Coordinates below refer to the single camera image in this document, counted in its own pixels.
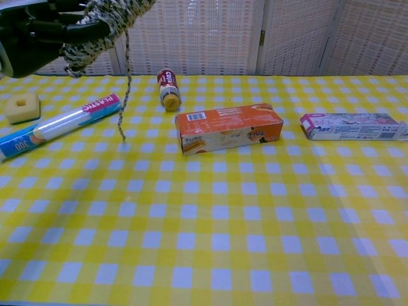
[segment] string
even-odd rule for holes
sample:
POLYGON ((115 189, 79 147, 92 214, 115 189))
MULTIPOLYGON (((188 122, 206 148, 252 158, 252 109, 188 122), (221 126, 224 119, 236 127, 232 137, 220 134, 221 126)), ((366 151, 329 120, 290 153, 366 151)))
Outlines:
POLYGON ((118 130, 123 140, 126 136, 122 129, 123 112, 128 104, 131 90, 131 69, 129 60, 129 33, 137 17, 148 11, 156 0, 90 0, 84 10, 84 17, 78 24, 102 21, 109 26, 109 35, 83 44, 64 44, 61 55, 67 62, 65 71, 74 78, 85 74, 85 69, 103 52, 115 46, 115 41, 125 32, 126 36, 126 75, 127 91, 122 108, 119 111, 118 130))

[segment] barcode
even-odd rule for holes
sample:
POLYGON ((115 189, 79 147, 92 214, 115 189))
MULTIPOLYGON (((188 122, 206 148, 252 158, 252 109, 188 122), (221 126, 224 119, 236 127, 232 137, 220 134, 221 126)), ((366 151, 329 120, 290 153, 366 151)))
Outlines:
POLYGON ((194 121, 194 120, 201 120, 201 119, 207 119, 205 116, 205 113, 189 113, 187 114, 187 119, 188 121, 194 121))
POLYGON ((395 133, 381 133, 380 138, 391 139, 395 136, 395 133))

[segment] wicker panel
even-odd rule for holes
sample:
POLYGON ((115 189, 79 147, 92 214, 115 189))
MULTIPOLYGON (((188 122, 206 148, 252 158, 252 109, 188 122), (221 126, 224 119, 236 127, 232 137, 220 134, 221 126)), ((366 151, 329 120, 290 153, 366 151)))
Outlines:
POLYGON ((326 31, 338 0, 275 0, 264 23, 258 59, 262 75, 312 75, 320 62, 326 31))
POLYGON ((254 73, 263 3, 157 0, 130 30, 132 72, 156 74, 167 66, 189 75, 254 73))
MULTIPOLYGON (((66 75, 64 71, 65 61, 62 57, 59 57, 50 64, 42 67, 37 71, 40 75, 66 75)), ((109 52, 103 52, 93 64, 87 67, 86 75, 113 75, 117 74, 112 67, 112 62, 109 52)))
POLYGON ((408 74, 408 1, 348 0, 325 74, 408 74))

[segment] bottle cap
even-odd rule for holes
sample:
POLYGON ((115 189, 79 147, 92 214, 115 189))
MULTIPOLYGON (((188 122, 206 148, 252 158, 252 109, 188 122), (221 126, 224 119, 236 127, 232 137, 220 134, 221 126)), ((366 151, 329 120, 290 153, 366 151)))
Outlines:
POLYGON ((174 112, 180 107, 180 99, 175 94, 168 94, 163 99, 163 105, 169 112, 174 112))

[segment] checkered pattern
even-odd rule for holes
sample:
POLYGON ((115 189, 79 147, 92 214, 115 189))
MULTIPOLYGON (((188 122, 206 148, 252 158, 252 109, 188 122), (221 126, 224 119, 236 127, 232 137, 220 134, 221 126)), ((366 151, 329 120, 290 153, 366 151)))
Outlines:
MULTIPOLYGON (((185 157, 155 78, 135 77, 127 143, 114 115, 0 166, 1 301, 408 305, 406 142, 312 142, 299 124, 406 120, 408 76, 179 79, 183 111, 271 102, 282 139, 185 157)), ((45 119, 125 83, 4 79, 0 98, 37 91, 45 119)))

